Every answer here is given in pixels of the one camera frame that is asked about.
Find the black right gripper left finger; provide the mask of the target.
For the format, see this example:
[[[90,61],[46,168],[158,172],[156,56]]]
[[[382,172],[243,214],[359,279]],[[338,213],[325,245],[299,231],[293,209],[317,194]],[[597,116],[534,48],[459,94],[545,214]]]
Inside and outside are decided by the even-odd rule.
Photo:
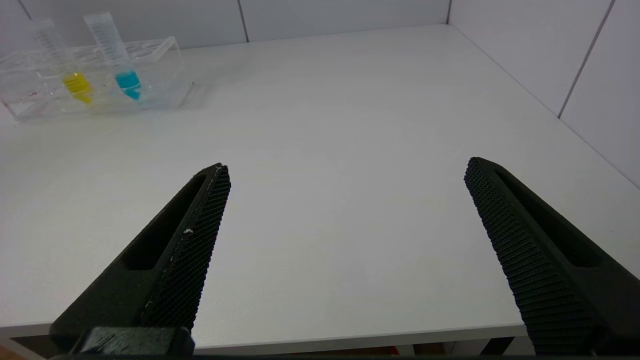
[[[50,326],[69,350],[96,327],[194,328],[231,191],[221,163],[196,173]]]

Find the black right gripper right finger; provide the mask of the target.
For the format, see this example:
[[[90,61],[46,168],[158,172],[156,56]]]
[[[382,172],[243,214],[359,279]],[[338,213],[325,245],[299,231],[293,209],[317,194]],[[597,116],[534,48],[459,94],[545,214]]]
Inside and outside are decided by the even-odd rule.
[[[496,162],[464,182],[535,353],[637,357],[638,278]]]

